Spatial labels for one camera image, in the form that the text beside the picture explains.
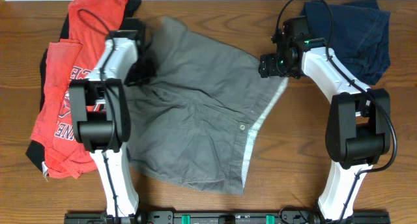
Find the grey shorts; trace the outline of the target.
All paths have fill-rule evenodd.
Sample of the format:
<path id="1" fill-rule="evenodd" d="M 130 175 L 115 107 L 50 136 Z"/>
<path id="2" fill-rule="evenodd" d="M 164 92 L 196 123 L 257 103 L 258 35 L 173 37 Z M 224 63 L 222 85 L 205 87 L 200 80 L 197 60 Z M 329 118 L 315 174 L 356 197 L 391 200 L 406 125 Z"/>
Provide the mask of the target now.
<path id="1" fill-rule="evenodd" d="M 178 186 L 242 195 L 257 135 L 288 80 L 262 78 L 253 55 L 174 18 L 163 19 L 149 53 L 156 76 L 126 88 L 130 166 Z"/>

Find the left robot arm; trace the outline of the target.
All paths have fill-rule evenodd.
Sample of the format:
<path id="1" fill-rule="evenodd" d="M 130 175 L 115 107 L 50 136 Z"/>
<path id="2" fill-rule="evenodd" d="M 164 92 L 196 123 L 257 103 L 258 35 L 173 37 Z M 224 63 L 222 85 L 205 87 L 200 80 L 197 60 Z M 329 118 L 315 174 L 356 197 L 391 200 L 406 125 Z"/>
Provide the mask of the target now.
<path id="1" fill-rule="evenodd" d="M 69 84 L 72 129 L 93 159 L 106 195 L 103 214 L 68 214 L 65 223 L 142 223 L 139 195 L 130 175 L 126 142 L 131 118 L 125 87 L 147 84 L 155 75 L 147 56 L 146 25 L 125 18 L 107 29 L 105 51 L 90 74 Z"/>

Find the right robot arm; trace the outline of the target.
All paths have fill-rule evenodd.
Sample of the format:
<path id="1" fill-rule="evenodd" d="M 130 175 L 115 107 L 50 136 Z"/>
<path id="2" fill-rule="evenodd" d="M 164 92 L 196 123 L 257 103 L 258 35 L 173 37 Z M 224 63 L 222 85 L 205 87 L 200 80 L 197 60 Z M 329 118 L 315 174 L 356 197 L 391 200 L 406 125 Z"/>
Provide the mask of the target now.
<path id="1" fill-rule="evenodd" d="M 356 79 L 324 38 L 309 31 L 306 17 L 291 18 L 272 37 L 275 53 L 262 55 L 262 78 L 279 76 L 313 80 L 330 102 L 325 145 L 332 160 L 316 210 L 294 218 L 301 223 L 378 223 L 383 215 L 355 214 L 353 204 L 364 177 L 383 171 L 380 157 L 397 150 L 390 120 L 390 96 Z"/>

